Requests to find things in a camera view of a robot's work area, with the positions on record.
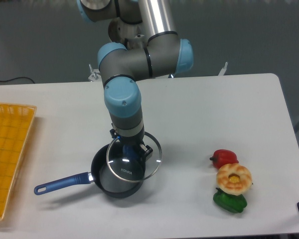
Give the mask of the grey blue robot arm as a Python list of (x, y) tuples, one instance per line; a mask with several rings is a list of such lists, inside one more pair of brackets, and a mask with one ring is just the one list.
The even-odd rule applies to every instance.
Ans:
[(129, 47), (127, 33), (118, 28), (120, 38), (98, 51), (112, 134), (123, 145), (138, 149), (145, 129), (137, 81), (190, 70), (192, 46), (178, 36), (167, 0), (79, 0), (77, 5), (82, 17), (91, 22), (120, 20), (141, 29), (140, 46)]

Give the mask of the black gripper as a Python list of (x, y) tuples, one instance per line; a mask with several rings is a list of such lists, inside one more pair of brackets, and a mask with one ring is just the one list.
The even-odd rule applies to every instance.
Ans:
[(141, 162), (146, 162), (148, 159), (151, 158), (153, 149), (149, 145), (144, 145), (143, 143), (143, 138), (145, 135), (145, 130), (144, 128), (141, 129), (139, 133), (133, 136), (122, 136), (118, 134), (114, 129), (110, 130), (111, 137), (117, 138), (118, 141), (120, 141), (123, 145), (129, 145), (129, 146), (134, 146), (134, 145), (139, 145), (139, 156), (140, 156), (140, 161)]

